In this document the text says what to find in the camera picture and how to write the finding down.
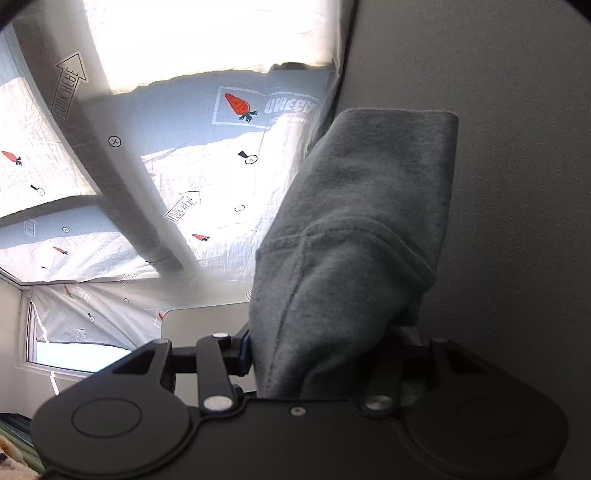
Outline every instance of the plastic drop cloth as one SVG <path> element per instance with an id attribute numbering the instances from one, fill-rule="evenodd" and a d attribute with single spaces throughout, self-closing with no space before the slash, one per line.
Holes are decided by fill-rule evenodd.
<path id="1" fill-rule="evenodd" d="M 247 301 L 350 2 L 37 1 L 0 34 L 0 268 L 50 342 Z"/>

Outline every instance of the silver rivet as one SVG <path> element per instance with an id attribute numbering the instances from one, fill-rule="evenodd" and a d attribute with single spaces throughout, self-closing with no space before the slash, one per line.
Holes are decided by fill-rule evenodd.
<path id="1" fill-rule="evenodd" d="M 203 406 L 209 411 L 226 411 L 233 405 L 232 399 L 224 395 L 214 395 L 203 400 Z"/>
<path id="2" fill-rule="evenodd" d="M 304 407 L 292 407 L 290 413 L 294 417 L 301 417 L 302 415 L 306 415 L 306 409 Z"/>
<path id="3" fill-rule="evenodd" d="M 386 395 L 373 395 L 365 400 L 365 406 L 370 410 L 388 410 L 394 406 L 394 400 Z"/>

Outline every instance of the gray cloth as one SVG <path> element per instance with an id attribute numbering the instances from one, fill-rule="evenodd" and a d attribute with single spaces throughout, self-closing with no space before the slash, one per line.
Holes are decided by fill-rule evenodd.
<path id="1" fill-rule="evenodd" d="M 261 397 L 349 394 L 355 361 L 431 287 L 457 125 L 448 112 L 348 110 L 303 163 L 256 253 Z"/>

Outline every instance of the white wall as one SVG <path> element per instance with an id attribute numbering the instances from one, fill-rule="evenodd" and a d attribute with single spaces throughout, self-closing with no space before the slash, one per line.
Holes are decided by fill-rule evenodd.
<path id="1" fill-rule="evenodd" d="M 544 391 L 591 478 L 591 24 L 562 0 L 360 0 L 339 101 L 460 118 L 421 316 Z"/>
<path id="2" fill-rule="evenodd" d="M 23 368 L 19 358 L 21 290 L 0 280 L 0 411 L 32 417 L 55 393 L 50 373 Z M 59 391 L 73 385 L 59 373 L 54 378 Z"/>
<path id="3" fill-rule="evenodd" d="M 13 412 L 13 374 L 18 352 L 21 291 L 0 279 L 0 411 Z"/>

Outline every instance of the orange carrot icon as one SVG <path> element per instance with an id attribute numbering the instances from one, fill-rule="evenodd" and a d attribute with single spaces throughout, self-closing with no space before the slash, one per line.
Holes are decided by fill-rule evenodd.
<path id="1" fill-rule="evenodd" d="M 14 153 L 5 152 L 4 150 L 2 150 L 2 153 L 6 156 L 7 159 L 9 159 L 10 161 L 14 162 L 15 164 L 22 165 L 22 163 L 21 163 L 21 157 L 18 157 L 17 158 L 17 156 Z"/>
<path id="2" fill-rule="evenodd" d="M 247 122 L 250 122 L 252 120 L 251 115 L 256 115 L 258 114 L 258 110 L 254 110 L 251 112 L 251 106 L 248 104 L 248 102 L 246 100 L 242 100 L 241 98 L 238 97 L 234 97 L 233 95 L 227 93 L 225 95 L 226 100 L 228 101 L 228 103 L 230 104 L 230 106 L 232 107 L 232 110 L 234 110 L 234 113 L 236 113 L 237 115 L 240 115 L 240 117 L 238 118 L 239 120 L 246 120 Z"/>

